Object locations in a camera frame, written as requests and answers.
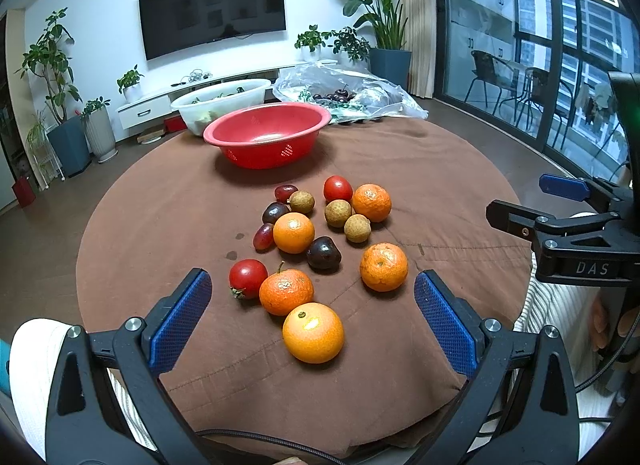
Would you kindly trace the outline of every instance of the black flat screen tv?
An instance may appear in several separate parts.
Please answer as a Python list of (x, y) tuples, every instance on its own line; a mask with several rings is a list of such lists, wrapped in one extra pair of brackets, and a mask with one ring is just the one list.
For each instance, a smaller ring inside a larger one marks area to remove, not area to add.
[(221, 39), (286, 29), (284, 0), (140, 0), (147, 60)]

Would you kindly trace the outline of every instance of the tangerine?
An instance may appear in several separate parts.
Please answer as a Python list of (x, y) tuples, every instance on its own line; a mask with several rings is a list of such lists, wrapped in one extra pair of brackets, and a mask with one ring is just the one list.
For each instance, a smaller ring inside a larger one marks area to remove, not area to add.
[(369, 221), (380, 223), (391, 212), (391, 197), (379, 185), (366, 183), (360, 185), (353, 193), (351, 206), (356, 214), (362, 214)]
[(307, 364), (324, 364), (335, 357), (344, 344), (344, 328), (337, 313), (318, 302), (293, 309), (282, 326), (287, 350)]
[(314, 285), (303, 271), (289, 268), (268, 276), (260, 285), (260, 304), (272, 315), (288, 315), (293, 308), (314, 299)]
[(301, 254), (316, 237), (316, 230), (309, 218), (300, 212), (284, 214), (273, 225), (273, 241), (287, 254)]
[(409, 263), (402, 249), (391, 243), (369, 247), (360, 260), (360, 276), (374, 291), (392, 291), (404, 283)]

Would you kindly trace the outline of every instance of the metal bolt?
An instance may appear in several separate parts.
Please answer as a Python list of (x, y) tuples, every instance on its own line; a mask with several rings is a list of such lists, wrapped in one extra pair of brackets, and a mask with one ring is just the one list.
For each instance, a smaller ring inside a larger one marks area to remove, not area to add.
[(80, 326), (71, 326), (71, 328), (66, 331), (66, 336), (70, 339), (75, 339), (81, 333), (81, 331), (82, 328)]
[(496, 332), (500, 331), (502, 328), (502, 324), (497, 319), (487, 319), (484, 321), (484, 327), (487, 328), (488, 331)]
[(550, 339), (557, 339), (560, 336), (560, 332), (558, 331), (558, 328), (556, 328), (555, 326), (545, 326), (545, 328), (543, 329), (543, 332)]
[(124, 327), (128, 331), (138, 331), (142, 326), (142, 320), (138, 317), (131, 317), (129, 320), (124, 323)]

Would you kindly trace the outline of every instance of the red colander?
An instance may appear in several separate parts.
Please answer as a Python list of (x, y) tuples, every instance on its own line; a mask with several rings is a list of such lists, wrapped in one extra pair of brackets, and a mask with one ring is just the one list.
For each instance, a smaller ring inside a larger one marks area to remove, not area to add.
[(203, 138), (240, 167), (268, 169), (308, 154), (330, 120), (331, 113), (315, 104), (263, 104), (221, 116)]

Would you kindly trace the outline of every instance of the white plastic bowl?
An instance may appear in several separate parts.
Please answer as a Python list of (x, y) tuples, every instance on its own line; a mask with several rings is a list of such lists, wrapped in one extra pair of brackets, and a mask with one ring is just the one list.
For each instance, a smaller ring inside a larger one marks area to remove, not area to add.
[(180, 111), (184, 123), (193, 134), (202, 136), (207, 125), (220, 116), (263, 104), (264, 93), (270, 87), (271, 81), (267, 79), (223, 82), (176, 98), (171, 108)]

